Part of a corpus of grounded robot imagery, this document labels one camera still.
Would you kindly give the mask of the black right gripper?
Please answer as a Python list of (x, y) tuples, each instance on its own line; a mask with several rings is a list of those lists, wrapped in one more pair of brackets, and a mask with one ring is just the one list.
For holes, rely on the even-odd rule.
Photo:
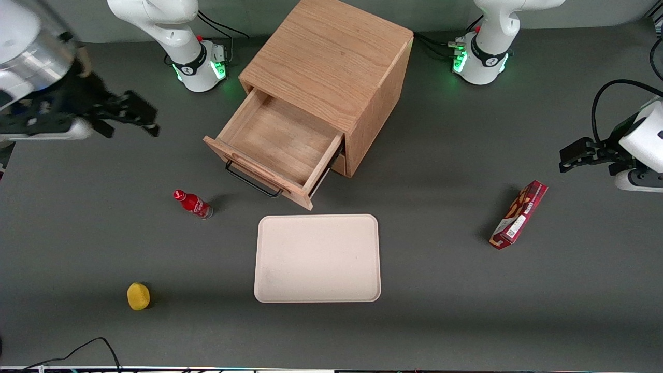
[(156, 122), (158, 111), (140, 95), (125, 91), (120, 97), (109, 92), (102, 78), (96, 73), (80, 76), (68, 73), (49, 87), (29, 95), (31, 103), (26, 109), (26, 122), (47, 120), (50, 114), (92, 118), (92, 128), (111, 139), (114, 127), (106, 120), (130, 123), (143, 129), (152, 137), (158, 137), (160, 126)]

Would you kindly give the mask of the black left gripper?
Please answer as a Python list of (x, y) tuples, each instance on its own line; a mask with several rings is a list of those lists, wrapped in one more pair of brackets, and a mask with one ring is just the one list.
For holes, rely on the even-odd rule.
[(609, 135), (606, 139), (595, 136), (595, 143), (589, 137), (582, 137), (559, 151), (559, 172), (566, 173), (582, 165), (599, 165), (609, 163), (609, 174), (612, 177), (623, 171), (634, 170), (637, 161), (623, 146), (620, 140), (625, 135)]

